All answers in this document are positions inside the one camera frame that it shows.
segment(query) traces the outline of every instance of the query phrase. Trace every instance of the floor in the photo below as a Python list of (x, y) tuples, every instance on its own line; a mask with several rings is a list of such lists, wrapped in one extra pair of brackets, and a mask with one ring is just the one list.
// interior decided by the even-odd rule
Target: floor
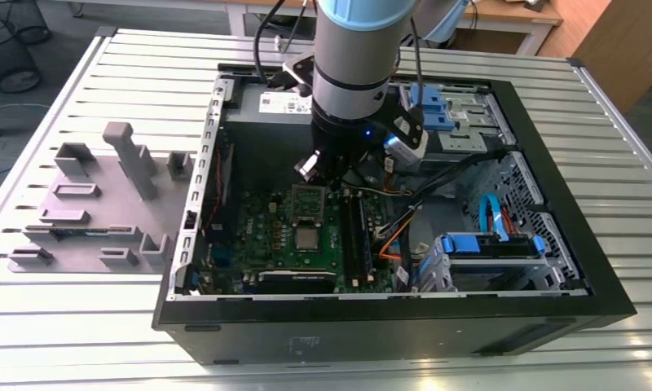
[[(101, 25), (129, 29), (153, 29), (185, 33), (228, 34), (226, 16), (216, 11), (188, 11), (149, 7), (124, 7), (88, 4), (85, 17), (70, 16), (65, 2), (42, 0), (38, 2), (53, 38), (32, 47), (32, 55), (42, 73), (38, 88), (22, 94), (1, 94), (0, 105), (5, 103), (50, 104), (68, 79), (90, 38)], [(252, 33), (257, 19), (246, 18), (246, 31)], [(26, 145), (32, 132), (44, 116), (42, 108), (9, 108), (0, 111), (0, 170), (14, 163)], [(627, 115), (633, 129), (640, 134), (652, 151), (652, 90)]]

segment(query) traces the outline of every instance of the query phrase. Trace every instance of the orange wire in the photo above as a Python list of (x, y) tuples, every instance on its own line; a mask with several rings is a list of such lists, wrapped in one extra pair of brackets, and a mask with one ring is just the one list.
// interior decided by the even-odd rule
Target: orange wire
[(511, 234), (519, 233), (517, 229), (513, 226), (512, 219), (509, 218), (509, 212), (505, 208), (501, 210), (501, 215), (503, 215), (503, 223), (505, 227), (508, 228), (508, 231)]
[[(389, 189), (389, 181), (391, 181), (391, 178), (392, 177), (393, 177), (393, 173), (388, 173), (387, 176), (385, 176), (385, 179), (384, 179), (384, 193), (388, 193), (388, 194), (401, 194), (400, 191), (396, 191), (396, 190)], [(405, 192), (403, 194), (411, 196), (413, 194), (413, 192), (411, 190), (405, 190)]]
[(387, 244), (384, 245), (384, 247), (379, 250), (379, 257), (380, 258), (401, 259), (400, 257), (392, 258), (395, 256), (393, 255), (389, 255), (389, 254), (384, 254), (384, 252), (387, 251), (387, 249), (389, 248), (391, 244), (393, 243), (393, 240), (396, 239), (396, 237), (401, 233), (403, 228), (405, 228), (405, 226), (411, 223), (411, 220), (413, 220), (413, 216), (411, 216), (411, 218), (401, 224), (401, 226), (399, 227), (399, 229), (393, 233), (393, 236), (389, 238), (389, 241), (387, 242)]

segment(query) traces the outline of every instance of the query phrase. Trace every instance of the wastebasket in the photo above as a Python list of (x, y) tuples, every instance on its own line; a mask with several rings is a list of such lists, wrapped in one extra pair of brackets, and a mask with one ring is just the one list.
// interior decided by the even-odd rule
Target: wastebasket
[(13, 26), (13, 33), (26, 45), (50, 38), (36, 0), (0, 0), (0, 20)]
[(0, 91), (26, 91), (40, 81), (41, 73), (24, 43), (14, 35), (14, 26), (0, 20)]

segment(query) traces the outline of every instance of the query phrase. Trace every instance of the aluminum table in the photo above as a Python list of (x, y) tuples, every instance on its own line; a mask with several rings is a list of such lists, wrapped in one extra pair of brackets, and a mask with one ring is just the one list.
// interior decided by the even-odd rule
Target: aluminum table
[[(46, 389), (652, 390), (652, 156), (589, 74), (561, 59), (423, 50), (428, 75), (513, 83), (637, 315), (531, 353), (319, 365), (201, 367), (149, 325), (158, 275), (14, 274), (64, 142), (113, 153), (128, 121), (154, 154), (193, 152), (217, 64), (252, 64), (250, 39), (118, 30), (97, 36), (0, 189), (0, 386)], [(293, 55), (309, 49), (295, 42)], [(287, 55), (261, 44), (265, 64)], [(401, 72), (415, 71), (403, 50)]]

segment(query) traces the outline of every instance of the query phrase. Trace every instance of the gray block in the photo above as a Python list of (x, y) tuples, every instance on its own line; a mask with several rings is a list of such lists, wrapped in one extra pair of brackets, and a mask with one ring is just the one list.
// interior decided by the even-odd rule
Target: gray block
[(166, 168), (173, 181), (186, 181), (193, 173), (193, 160), (188, 152), (169, 152)]
[(140, 240), (142, 240), (142, 231), (138, 226), (116, 224), (108, 227), (108, 236), (114, 240), (140, 243)]
[[(152, 265), (138, 252), (142, 236), (144, 233), (149, 234), (158, 244), (165, 234), (178, 230), (178, 216), (184, 214), (188, 194), (188, 181), (172, 180), (166, 160), (166, 157), (153, 158), (157, 175), (152, 181), (158, 195), (145, 202), (140, 202), (140, 195), (129, 185), (117, 156), (97, 156), (96, 161), (85, 161), (88, 181), (97, 184), (100, 196), (58, 197), (49, 191), (38, 207), (48, 210), (85, 210), (89, 221), (82, 224), (49, 224), (37, 220), (37, 224), (29, 224), (22, 230), (24, 235), (53, 255), (54, 261), (48, 266), (22, 266), (12, 261), (9, 269), (28, 273), (158, 274), (162, 266)], [(57, 175), (53, 183), (84, 184), (73, 182), (64, 174)], [(129, 248), (138, 260), (137, 265), (116, 269), (106, 267), (98, 259), (101, 248)]]
[(56, 161), (61, 172), (70, 179), (86, 180), (86, 171), (82, 166), (84, 161), (92, 161), (97, 158), (90, 154), (89, 148), (82, 143), (64, 143), (57, 150)]
[(156, 167), (154, 167), (154, 161), (152, 160), (152, 155), (149, 154), (148, 146), (136, 145), (134, 147), (138, 149), (138, 157), (140, 157), (140, 161), (142, 162), (142, 167), (148, 175), (152, 177), (156, 174)]
[(109, 122), (102, 135), (104, 141), (114, 148), (120, 158), (120, 167), (130, 179), (134, 189), (142, 200), (152, 200), (157, 196), (154, 184), (149, 178), (148, 162), (140, 158), (144, 151), (138, 151), (132, 143), (132, 127), (126, 122)]
[(138, 259), (125, 247), (102, 247), (98, 260), (112, 269), (130, 268), (138, 264)]
[(44, 209), (38, 217), (41, 222), (72, 222), (89, 221), (89, 214), (84, 209)]
[(36, 244), (57, 242), (57, 236), (49, 231), (52, 226), (53, 224), (32, 224), (21, 230), (21, 233)]
[(164, 262), (172, 259), (173, 255), (173, 240), (168, 235), (161, 237), (161, 244), (157, 247), (152, 236), (144, 234), (142, 243), (140, 244), (140, 256), (153, 266), (164, 265)]
[(22, 248), (16, 248), (8, 258), (20, 266), (49, 265), (53, 262), (53, 255), (44, 248), (30, 244)]
[(94, 183), (58, 183), (53, 194), (57, 198), (97, 198), (101, 190)]

